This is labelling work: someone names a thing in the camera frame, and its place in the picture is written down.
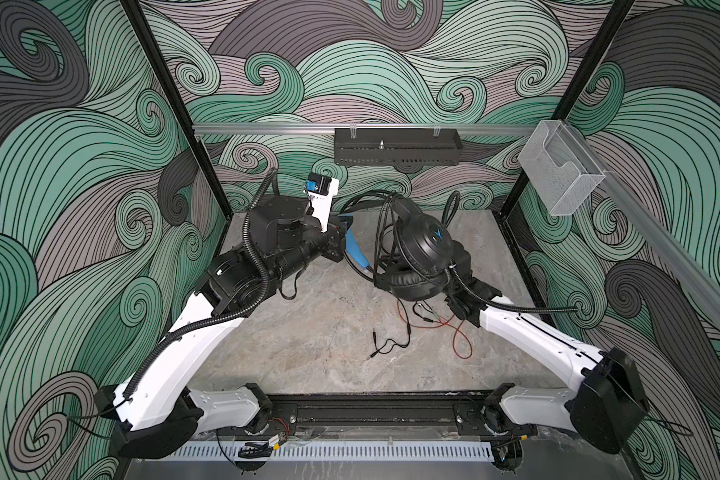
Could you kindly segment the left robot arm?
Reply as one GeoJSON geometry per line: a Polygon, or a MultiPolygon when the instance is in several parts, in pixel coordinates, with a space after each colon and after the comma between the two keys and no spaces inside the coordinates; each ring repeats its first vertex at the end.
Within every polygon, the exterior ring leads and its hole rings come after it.
{"type": "Polygon", "coordinates": [[[225,428],[258,434],[272,403],[255,383],[202,391],[188,383],[221,341],[315,259],[340,261],[346,228],[330,193],[270,196],[244,218],[242,242],[215,258],[179,318],[127,381],[105,387],[97,404],[115,423],[112,455],[161,459],[198,433],[225,428]]]}

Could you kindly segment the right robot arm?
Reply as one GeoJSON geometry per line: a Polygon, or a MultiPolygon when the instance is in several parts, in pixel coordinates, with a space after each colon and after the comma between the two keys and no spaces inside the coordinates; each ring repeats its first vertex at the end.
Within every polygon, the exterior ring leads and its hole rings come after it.
{"type": "Polygon", "coordinates": [[[617,347],[605,351],[577,340],[514,305],[473,276],[471,256],[461,244],[446,271],[446,301],[458,318],[509,341],[563,383],[498,387],[485,406],[489,427],[550,427],[576,433],[604,453],[619,453],[649,411],[635,360],[617,347]]]}

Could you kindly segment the black perforated metal tray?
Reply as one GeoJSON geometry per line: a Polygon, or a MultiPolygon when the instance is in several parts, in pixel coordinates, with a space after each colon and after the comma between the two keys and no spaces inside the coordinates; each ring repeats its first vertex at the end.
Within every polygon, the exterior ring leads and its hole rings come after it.
{"type": "Polygon", "coordinates": [[[460,162],[464,146],[458,131],[361,129],[334,133],[334,160],[342,166],[392,166],[415,169],[452,166],[460,162]]]}

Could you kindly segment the clear plastic wall bin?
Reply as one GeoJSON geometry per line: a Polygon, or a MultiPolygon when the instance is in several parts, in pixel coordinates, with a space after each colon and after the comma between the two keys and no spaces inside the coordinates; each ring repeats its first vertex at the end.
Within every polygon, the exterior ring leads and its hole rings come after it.
{"type": "Polygon", "coordinates": [[[605,179],[605,170],[578,129],[541,121],[518,156],[524,173],[551,216],[572,216],[605,179]]]}

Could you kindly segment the aluminium rail back wall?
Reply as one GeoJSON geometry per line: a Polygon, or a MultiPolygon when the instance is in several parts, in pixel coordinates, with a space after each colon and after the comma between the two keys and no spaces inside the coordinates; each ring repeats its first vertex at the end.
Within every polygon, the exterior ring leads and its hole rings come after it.
{"type": "Polygon", "coordinates": [[[455,129],[466,136],[530,136],[534,125],[508,124],[380,124],[380,123],[262,123],[208,122],[194,123],[197,135],[331,135],[338,129],[356,133],[361,129],[428,130],[437,134],[443,129],[455,129]]]}

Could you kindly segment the aluminium rail wall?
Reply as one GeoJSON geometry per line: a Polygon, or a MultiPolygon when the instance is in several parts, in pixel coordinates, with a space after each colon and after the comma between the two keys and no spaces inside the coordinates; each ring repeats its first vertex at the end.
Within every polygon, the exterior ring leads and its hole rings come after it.
{"type": "Polygon", "coordinates": [[[653,172],[645,154],[610,133],[572,135],[578,155],[605,176],[606,193],[720,331],[720,208],[705,196],[719,189],[693,190],[695,166],[687,175],[674,163],[653,172]]]}
{"type": "Polygon", "coordinates": [[[380,123],[262,123],[208,122],[194,123],[197,135],[331,135],[338,129],[356,133],[361,129],[428,130],[437,134],[443,129],[455,129],[466,136],[530,136],[534,125],[508,124],[380,124],[380,123]]]}

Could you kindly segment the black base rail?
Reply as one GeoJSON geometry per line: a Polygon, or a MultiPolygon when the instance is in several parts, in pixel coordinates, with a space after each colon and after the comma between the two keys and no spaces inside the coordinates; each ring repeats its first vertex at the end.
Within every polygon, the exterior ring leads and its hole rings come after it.
{"type": "Polygon", "coordinates": [[[453,427],[459,434],[490,435],[502,424],[490,390],[270,394],[246,426],[250,432],[274,425],[298,427],[453,427]]]}

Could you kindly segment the black frame post left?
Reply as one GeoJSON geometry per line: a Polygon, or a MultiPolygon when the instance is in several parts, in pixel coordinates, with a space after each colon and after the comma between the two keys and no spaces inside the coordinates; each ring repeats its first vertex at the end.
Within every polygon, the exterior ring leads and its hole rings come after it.
{"type": "Polygon", "coordinates": [[[216,176],[214,165],[205,145],[196,138],[188,109],[182,100],[178,87],[172,78],[167,62],[157,43],[156,37],[149,26],[141,3],[136,0],[121,0],[120,4],[128,17],[129,23],[140,43],[157,81],[167,97],[167,102],[178,122],[179,128],[195,158],[198,167],[207,181],[222,215],[231,221],[234,215],[227,200],[223,187],[216,176]]]}

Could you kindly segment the black frame post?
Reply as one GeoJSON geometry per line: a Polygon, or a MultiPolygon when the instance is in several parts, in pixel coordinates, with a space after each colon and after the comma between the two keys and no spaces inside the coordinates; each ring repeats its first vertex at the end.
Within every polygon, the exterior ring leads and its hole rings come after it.
{"type": "MultiPolygon", "coordinates": [[[[597,70],[633,5],[634,0],[617,0],[613,2],[598,33],[586,50],[582,63],[576,70],[571,83],[558,102],[552,114],[553,120],[565,120],[571,114],[574,105],[597,70]]],[[[495,213],[495,217],[500,223],[509,218],[528,183],[527,174],[521,172],[501,209],[495,213]]]]}
{"type": "Polygon", "coordinates": [[[178,122],[179,128],[195,158],[198,167],[207,181],[222,215],[231,221],[234,215],[227,200],[223,187],[216,176],[214,165],[205,145],[196,138],[188,109],[182,100],[178,87],[172,78],[167,62],[157,43],[156,37],[149,26],[141,3],[136,0],[121,0],[120,4],[128,17],[129,23],[140,43],[157,81],[167,97],[167,102],[178,122]]]}

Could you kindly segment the black frame post right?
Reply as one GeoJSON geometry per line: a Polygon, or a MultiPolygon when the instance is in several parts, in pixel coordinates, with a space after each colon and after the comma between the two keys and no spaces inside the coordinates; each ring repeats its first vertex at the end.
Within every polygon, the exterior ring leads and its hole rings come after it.
{"type": "MultiPolygon", "coordinates": [[[[574,105],[597,70],[633,5],[634,0],[617,0],[613,2],[598,33],[586,50],[582,63],[576,70],[571,83],[558,102],[552,114],[553,120],[565,120],[571,114],[574,105]]],[[[495,217],[500,223],[509,218],[528,183],[527,174],[521,172],[501,209],[495,213],[495,217]]]]}

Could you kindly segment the aluminium rail right wall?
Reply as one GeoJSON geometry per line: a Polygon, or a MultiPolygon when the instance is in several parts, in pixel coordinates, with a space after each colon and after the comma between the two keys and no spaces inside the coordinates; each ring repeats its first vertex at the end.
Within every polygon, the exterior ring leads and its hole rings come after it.
{"type": "Polygon", "coordinates": [[[695,166],[687,175],[674,163],[653,172],[645,154],[610,133],[572,135],[578,155],[605,176],[606,193],[720,331],[720,208],[705,196],[719,189],[693,190],[695,166]]]}

